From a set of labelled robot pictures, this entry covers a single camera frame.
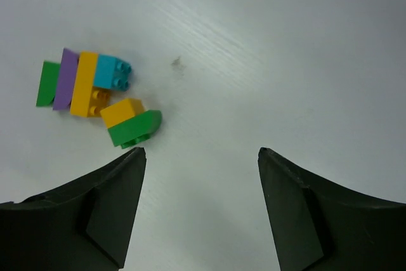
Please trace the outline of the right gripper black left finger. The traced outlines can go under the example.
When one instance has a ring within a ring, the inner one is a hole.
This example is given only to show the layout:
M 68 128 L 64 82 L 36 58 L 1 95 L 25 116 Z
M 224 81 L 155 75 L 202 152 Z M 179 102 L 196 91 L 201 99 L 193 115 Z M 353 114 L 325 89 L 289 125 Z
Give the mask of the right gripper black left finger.
M 124 268 L 146 163 L 136 147 L 57 188 L 1 203 L 1 270 Z

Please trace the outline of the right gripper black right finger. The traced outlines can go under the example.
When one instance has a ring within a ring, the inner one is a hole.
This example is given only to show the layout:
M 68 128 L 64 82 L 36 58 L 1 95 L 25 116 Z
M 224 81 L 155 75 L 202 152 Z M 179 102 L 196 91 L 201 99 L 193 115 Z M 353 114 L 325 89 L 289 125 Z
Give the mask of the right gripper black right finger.
M 258 168 L 282 270 L 405 269 L 405 204 L 343 187 L 264 147 Z

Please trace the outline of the small yellow square lego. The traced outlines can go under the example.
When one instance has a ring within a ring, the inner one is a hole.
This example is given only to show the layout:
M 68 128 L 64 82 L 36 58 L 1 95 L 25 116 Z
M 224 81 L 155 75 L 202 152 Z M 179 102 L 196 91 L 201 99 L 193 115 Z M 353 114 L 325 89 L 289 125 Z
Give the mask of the small yellow square lego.
M 101 110 L 100 114 L 106 127 L 111 128 L 144 112 L 140 99 L 125 98 Z

